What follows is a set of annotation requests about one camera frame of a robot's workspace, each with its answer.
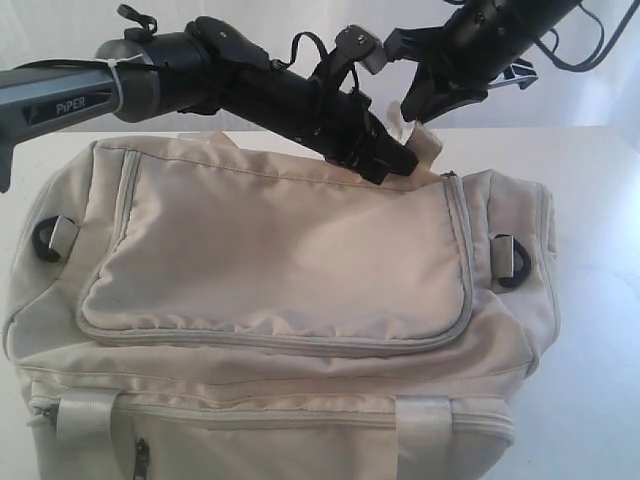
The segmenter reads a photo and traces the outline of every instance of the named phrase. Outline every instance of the fabric strap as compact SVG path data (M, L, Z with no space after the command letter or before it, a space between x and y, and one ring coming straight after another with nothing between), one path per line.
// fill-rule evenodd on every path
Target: fabric strap
M56 443L86 459L94 479L119 480L123 474L111 441L111 413L117 390L73 389L60 401Z
M452 436L451 404L444 397L396 399L396 480L445 480Z

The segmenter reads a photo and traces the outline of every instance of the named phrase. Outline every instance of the white table surface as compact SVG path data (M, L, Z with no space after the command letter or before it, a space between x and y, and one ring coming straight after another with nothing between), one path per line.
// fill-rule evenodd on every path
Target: white table surface
M434 170L494 168L545 183L556 199L563 330L516 399L517 443L488 479L640 479L640 157L607 128L437 133L445 151ZM59 133L17 148L13 187L0 196L3 285L45 179L91 140L121 135ZM244 148L304 152L269 133L230 136ZM36 479L27 411L6 360L0 382L0 478Z

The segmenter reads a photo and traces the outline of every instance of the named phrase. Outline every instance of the white backdrop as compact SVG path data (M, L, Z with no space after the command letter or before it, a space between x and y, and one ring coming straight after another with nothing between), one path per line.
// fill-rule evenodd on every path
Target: white backdrop
M631 0L586 0L605 22L610 35ZM119 0L0 0L0 69L42 58L90 58L97 47L119 38L128 22L119 18ZM143 13L154 15L161 32L182 30L198 15L221 18L264 47L274 58L288 58L291 38L299 31L319 34L328 46L345 25L358 23L381 38L394 27L441 25L453 7L441 0L130 0ZM597 42L597 26L579 11L559 27L560 55L570 61L586 57ZM303 41L295 70L308 74L317 54ZM541 75L533 87L492 93L481 105L466 107L433 122L434 127L500 127L614 125L640 149L640 15L614 53L597 71L576 75L556 70L536 50L526 58ZM387 104L402 99L415 67L396 63L382 74L362 73L364 90L384 117ZM169 115L129 125L105 117L76 127L80 130L207 130L251 129L229 115L201 118Z

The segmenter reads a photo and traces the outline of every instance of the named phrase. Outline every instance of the bag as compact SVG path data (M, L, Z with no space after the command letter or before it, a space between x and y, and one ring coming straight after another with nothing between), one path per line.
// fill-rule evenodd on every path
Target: bag
M42 478L481 477L558 333L552 202L427 173L90 145L42 190L10 279Z

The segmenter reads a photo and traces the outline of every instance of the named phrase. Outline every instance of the zip tie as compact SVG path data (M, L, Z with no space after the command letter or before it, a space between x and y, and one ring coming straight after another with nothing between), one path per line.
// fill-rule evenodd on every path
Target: zip tie
M120 80L120 73L118 72L118 68L117 68L118 64L122 62L130 62L132 60L137 60L138 58L142 58L141 53L129 58L119 58L119 59L96 58L96 61L107 64L107 67L109 67L109 70L111 70L111 75L113 76L113 80L114 82L116 82L116 90L118 91L118 107L113 113L118 113L120 110L122 110L122 107L124 106L124 90L122 88L122 81Z

